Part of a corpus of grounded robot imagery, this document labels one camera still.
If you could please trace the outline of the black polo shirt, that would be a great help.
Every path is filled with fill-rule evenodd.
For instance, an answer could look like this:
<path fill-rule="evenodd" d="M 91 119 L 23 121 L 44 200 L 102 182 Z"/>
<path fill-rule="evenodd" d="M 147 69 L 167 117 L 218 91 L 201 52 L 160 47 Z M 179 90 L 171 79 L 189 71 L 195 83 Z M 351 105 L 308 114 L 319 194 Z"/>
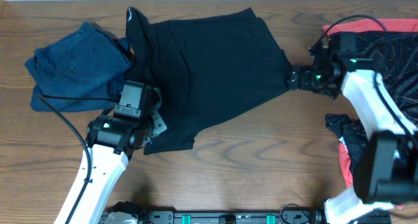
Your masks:
<path fill-rule="evenodd" d="M 146 155 L 190 150 L 200 131 L 287 91 L 292 66 L 250 8 L 156 24 L 128 8 L 125 35 L 135 57 L 126 78 L 161 90 L 167 129 L 146 145 Z"/>

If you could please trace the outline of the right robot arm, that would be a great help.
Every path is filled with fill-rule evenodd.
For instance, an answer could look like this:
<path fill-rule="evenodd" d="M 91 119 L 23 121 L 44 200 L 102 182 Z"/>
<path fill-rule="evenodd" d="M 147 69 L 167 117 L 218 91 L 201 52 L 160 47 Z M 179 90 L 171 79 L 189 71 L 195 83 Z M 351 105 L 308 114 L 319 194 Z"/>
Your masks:
<path fill-rule="evenodd" d="M 388 94 L 377 63 L 357 50 L 356 34 L 341 32 L 309 49 L 311 66 L 294 66 L 290 89 L 336 98 L 354 107 L 368 144 L 353 174 L 353 185 L 325 201 L 316 220 L 354 223 L 375 210 L 417 200 L 417 127 Z"/>

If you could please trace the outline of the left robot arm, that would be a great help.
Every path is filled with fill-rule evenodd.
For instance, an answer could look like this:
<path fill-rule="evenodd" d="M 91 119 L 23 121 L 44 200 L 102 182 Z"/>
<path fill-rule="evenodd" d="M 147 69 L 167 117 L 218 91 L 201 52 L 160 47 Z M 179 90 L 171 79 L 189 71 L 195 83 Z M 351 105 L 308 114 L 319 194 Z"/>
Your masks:
<path fill-rule="evenodd" d="M 161 104 L 159 88 L 127 81 L 119 102 L 89 123 L 80 168 L 56 223 L 146 222 L 146 214 L 129 202 L 109 211 L 105 206 L 133 152 L 166 130 Z"/>

